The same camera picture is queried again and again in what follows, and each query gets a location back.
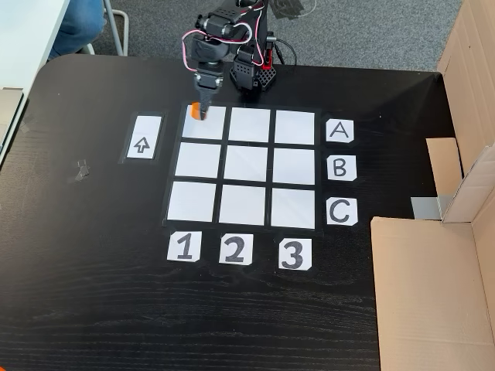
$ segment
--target cardboard box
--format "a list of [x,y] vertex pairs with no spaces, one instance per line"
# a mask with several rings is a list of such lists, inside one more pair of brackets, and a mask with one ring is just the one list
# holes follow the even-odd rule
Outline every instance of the cardboard box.
[[494,0],[464,1],[439,71],[457,138],[427,140],[442,221],[371,222],[382,371],[495,370]]

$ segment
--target grid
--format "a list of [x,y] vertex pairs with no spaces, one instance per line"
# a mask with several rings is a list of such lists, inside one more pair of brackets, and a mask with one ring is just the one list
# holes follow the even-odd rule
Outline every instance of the grid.
[[321,228],[314,112],[213,106],[197,121],[190,110],[178,129],[164,226]]

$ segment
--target label card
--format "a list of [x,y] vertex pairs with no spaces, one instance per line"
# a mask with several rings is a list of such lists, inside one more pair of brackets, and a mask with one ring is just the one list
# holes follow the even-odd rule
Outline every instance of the label card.
[[312,266],[312,241],[302,238],[285,238],[278,245],[278,267],[307,271]]
[[352,182],[357,177],[356,156],[331,155],[326,160],[329,180]]
[[161,116],[138,116],[132,131],[127,158],[153,159],[161,125]]
[[220,263],[249,265],[253,261],[253,235],[228,233],[222,237]]
[[353,226],[357,223],[357,200],[330,197],[326,201],[326,223]]
[[326,122],[326,141],[351,143],[354,140],[354,121],[330,118]]
[[198,261],[201,254],[201,232],[175,232],[170,236],[167,260]]

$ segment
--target arrow card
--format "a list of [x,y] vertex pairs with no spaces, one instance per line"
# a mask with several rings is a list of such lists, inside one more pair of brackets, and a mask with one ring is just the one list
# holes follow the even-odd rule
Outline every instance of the arrow card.
[[160,116],[138,116],[132,131],[127,158],[153,159],[161,125]]

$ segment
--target chair leg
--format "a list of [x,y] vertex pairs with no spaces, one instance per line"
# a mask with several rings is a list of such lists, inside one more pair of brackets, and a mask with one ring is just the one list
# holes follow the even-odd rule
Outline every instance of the chair leg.
[[114,15],[119,15],[124,19],[124,40],[123,40],[123,53],[125,56],[128,55],[128,49],[129,49],[129,17],[126,12],[123,12],[122,10],[116,10],[113,9]]
[[[114,37],[115,47],[117,48],[117,54],[119,56],[128,55],[128,41],[129,41],[129,17],[122,11],[115,11],[112,9],[110,0],[103,0],[105,6],[105,12],[110,22],[111,34]],[[114,15],[120,15],[124,18],[124,48],[122,48],[121,40],[118,37],[117,25],[115,24]]]
[[83,54],[91,54],[92,56],[94,55],[94,49],[91,44],[83,46],[83,49],[81,49],[80,52]]

